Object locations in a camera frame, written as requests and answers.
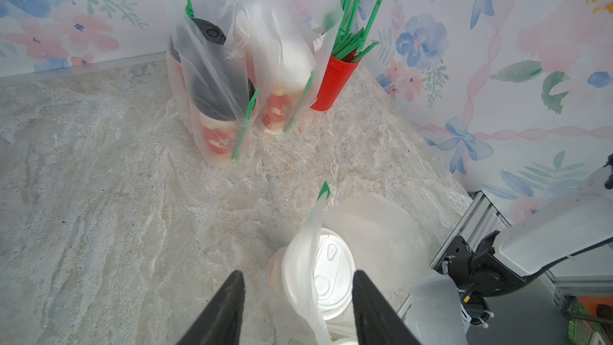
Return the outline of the clear plastic carrier bag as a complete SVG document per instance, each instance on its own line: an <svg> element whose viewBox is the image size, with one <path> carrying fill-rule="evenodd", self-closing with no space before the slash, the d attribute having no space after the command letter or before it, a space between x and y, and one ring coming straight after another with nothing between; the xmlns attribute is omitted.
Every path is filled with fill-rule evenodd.
<svg viewBox="0 0 613 345"><path fill-rule="evenodd" d="M282 134L314 104L341 20L338 0L238 0L236 33L263 92L264 128Z"/></svg>

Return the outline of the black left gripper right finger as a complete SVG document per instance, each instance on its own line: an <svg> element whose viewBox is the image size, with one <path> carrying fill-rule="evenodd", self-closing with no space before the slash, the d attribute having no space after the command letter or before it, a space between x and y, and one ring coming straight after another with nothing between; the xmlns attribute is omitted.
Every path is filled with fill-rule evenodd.
<svg viewBox="0 0 613 345"><path fill-rule="evenodd" d="M362 270L353 276L352 301L359 345L420 344Z"/></svg>

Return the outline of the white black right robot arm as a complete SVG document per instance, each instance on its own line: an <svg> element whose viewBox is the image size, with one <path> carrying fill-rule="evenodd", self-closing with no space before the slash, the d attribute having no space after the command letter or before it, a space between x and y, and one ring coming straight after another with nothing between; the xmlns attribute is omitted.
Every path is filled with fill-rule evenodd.
<svg viewBox="0 0 613 345"><path fill-rule="evenodd" d="M612 242L612 164L531 219L496 230L471 249L455 236L436 265L463 296L492 297L524 288L549 268Z"/></svg>

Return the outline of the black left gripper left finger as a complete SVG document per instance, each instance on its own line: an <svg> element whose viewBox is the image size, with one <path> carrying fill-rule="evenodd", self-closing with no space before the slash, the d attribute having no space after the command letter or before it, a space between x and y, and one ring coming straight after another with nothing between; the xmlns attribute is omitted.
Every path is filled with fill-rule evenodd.
<svg viewBox="0 0 613 345"><path fill-rule="evenodd" d="M244 301L244 274L235 270L177 344L239 344Z"/></svg>

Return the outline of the black-lid red cup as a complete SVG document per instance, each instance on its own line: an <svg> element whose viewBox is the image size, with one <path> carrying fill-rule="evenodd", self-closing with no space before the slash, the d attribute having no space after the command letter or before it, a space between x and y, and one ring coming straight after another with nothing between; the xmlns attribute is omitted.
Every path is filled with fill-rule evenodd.
<svg viewBox="0 0 613 345"><path fill-rule="evenodd" d="M212 75L223 65L226 37L217 25L203 20L190 19L189 25L179 22L174 26L169 47L177 62L187 62L204 81L213 81Z"/></svg>
<svg viewBox="0 0 613 345"><path fill-rule="evenodd" d="M207 74L202 78L195 73L187 76L190 117L196 145L205 161L223 167L232 161L255 86L247 80L241 81L237 89L220 89L210 78Z"/></svg>

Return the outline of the white-lid red cup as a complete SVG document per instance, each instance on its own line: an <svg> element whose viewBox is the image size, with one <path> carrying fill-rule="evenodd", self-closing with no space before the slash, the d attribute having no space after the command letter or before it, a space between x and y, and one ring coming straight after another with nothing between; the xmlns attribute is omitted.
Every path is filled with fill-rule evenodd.
<svg viewBox="0 0 613 345"><path fill-rule="evenodd" d="M282 48L271 94L263 107L263 126L271 134L283 133L311 70L316 70L316 63L308 47L289 44Z"/></svg>

